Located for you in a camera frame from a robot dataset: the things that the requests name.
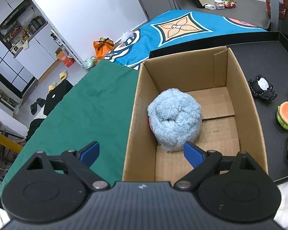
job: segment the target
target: black plush toy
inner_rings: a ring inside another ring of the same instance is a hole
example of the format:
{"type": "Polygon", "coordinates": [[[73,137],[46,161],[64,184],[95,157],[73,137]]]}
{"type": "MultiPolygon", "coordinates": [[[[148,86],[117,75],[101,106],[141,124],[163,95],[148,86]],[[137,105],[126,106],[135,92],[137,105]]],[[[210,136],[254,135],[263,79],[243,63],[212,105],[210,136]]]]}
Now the black plush toy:
{"type": "Polygon", "coordinates": [[[277,97],[273,85],[261,74],[257,75],[254,81],[250,79],[248,84],[254,97],[260,97],[264,100],[273,100],[277,97]]]}

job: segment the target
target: light blue plush toy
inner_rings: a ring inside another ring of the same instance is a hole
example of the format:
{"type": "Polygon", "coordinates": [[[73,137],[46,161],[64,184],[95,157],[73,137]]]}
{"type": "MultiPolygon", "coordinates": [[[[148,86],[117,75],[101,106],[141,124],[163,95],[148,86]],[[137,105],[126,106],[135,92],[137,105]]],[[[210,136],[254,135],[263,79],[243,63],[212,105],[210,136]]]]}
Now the light blue plush toy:
{"type": "Polygon", "coordinates": [[[182,150],[193,142],[202,123],[201,106],[189,94],[171,88],[162,92],[147,108],[151,130],[167,152],[182,150]]]}

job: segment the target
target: orange box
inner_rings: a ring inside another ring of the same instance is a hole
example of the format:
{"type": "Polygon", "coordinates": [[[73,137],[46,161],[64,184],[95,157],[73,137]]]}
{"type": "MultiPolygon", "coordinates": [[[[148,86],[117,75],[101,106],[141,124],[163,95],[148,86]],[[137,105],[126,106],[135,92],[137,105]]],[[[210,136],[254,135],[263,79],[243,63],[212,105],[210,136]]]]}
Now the orange box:
{"type": "Polygon", "coordinates": [[[67,67],[70,67],[74,63],[73,58],[69,58],[61,48],[58,48],[57,51],[55,52],[57,58],[62,61],[67,67]]]}

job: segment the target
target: yellow pole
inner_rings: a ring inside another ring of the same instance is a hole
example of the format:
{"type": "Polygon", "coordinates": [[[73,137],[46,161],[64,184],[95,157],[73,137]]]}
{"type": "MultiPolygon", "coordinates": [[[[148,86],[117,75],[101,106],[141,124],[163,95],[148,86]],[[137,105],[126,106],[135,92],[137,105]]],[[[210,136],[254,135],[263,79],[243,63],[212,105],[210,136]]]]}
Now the yellow pole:
{"type": "Polygon", "coordinates": [[[0,144],[19,153],[22,150],[22,146],[14,143],[12,140],[8,139],[5,135],[0,134],[0,144]]]}

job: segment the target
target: tiled floor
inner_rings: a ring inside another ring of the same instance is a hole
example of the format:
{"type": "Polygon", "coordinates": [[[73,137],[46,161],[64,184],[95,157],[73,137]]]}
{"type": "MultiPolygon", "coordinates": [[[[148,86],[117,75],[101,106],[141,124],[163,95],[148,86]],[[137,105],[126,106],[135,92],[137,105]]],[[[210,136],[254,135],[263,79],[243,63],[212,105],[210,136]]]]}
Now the tiled floor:
{"type": "Polygon", "coordinates": [[[33,104],[36,99],[44,98],[46,99],[48,94],[48,86],[51,85],[53,82],[57,84],[60,83],[59,74],[64,70],[67,71],[68,76],[67,80],[72,84],[75,85],[81,80],[85,74],[87,73],[85,70],[81,68],[78,63],[74,63],[71,67],[66,67],[62,62],[58,64],[58,66],[35,88],[32,94],[29,96],[27,101],[23,104],[23,106],[19,109],[19,112],[16,116],[16,119],[24,124],[25,126],[29,127],[32,120],[35,118],[36,114],[40,111],[40,107],[38,106],[37,113],[35,115],[31,114],[30,105],[33,104]]]}

